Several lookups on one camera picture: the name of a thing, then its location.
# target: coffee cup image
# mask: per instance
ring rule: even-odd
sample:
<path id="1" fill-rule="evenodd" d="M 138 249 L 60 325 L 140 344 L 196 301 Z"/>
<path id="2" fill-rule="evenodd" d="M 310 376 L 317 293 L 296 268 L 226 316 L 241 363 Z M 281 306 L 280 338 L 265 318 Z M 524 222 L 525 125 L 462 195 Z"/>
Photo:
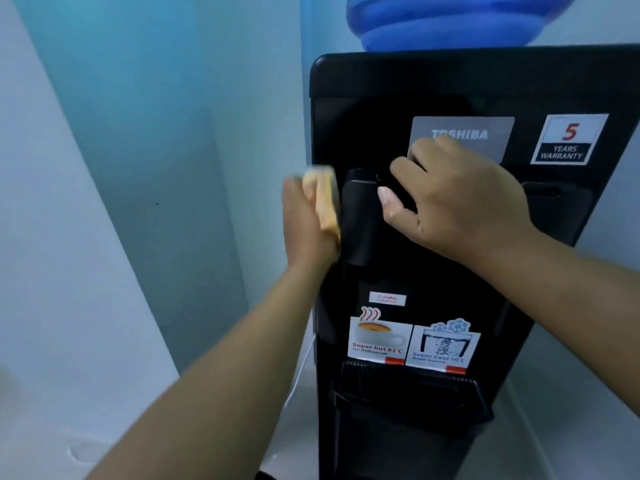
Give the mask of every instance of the coffee cup image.
<path id="1" fill-rule="evenodd" d="M 354 331 L 354 337 L 358 342 L 380 347 L 399 347 L 404 344 L 404 335 L 393 333 L 390 327 L 382 323 L 359 323 Z"/>

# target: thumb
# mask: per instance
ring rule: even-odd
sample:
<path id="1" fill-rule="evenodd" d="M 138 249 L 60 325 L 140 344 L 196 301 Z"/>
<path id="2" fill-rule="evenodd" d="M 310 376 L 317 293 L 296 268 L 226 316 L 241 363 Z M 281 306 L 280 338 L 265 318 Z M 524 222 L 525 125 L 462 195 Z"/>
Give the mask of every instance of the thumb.
<path id="1" fill-rule="evenodd" d="M 405 209 L 402 201 L 389 187 L 378 187 L 385 222 L 414 242 L 420 241 L 420 220 L 415 212 Z"/>

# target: tiled floor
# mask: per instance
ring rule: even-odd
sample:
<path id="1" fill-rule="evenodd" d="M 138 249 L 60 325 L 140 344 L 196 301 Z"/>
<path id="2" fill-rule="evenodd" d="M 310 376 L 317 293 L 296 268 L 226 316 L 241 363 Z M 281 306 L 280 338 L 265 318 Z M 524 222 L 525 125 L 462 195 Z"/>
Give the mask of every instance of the tiled floor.
<path id="1" fill-rule="evenodd" d="M 308 367 L 280 417 L 262 469 L 277 480 L 317 480 L 317 448 L 316 371 Z M 476 440 L 458 480 L 528 477 L 515 439 L 498 409 L 496 419 Z"/>

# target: cleaning sponge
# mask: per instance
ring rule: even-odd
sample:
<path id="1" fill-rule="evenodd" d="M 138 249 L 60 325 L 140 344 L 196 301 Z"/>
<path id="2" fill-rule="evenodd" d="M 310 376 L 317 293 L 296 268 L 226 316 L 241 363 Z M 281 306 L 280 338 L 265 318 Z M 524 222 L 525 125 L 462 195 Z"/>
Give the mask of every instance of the cleaning sponge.
<path id="1" fill-rule="evenodd" d="M 309 169 L 302 177 L 302 190 L 309 202 L 315 202 L 320 229 L 333 233 L 340 242 L 338 226 L 340 197 L 333 168 L 316 166 Z"/>

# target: person's right hand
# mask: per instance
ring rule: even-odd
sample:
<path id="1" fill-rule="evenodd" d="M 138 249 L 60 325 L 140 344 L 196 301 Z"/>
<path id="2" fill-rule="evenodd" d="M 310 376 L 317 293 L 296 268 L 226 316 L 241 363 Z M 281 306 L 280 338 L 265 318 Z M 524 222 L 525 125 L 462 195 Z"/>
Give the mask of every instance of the person's right hand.
<path id="1" fill-rule="evenodd" d="M 449 136 L 417 140 L 409 158 L 391 163 L 391 173 L 414 199 L 417 214 L 379 187 L 386 222 L 444 257 L 470 265 L 534 229 L 518 181 Z"/>

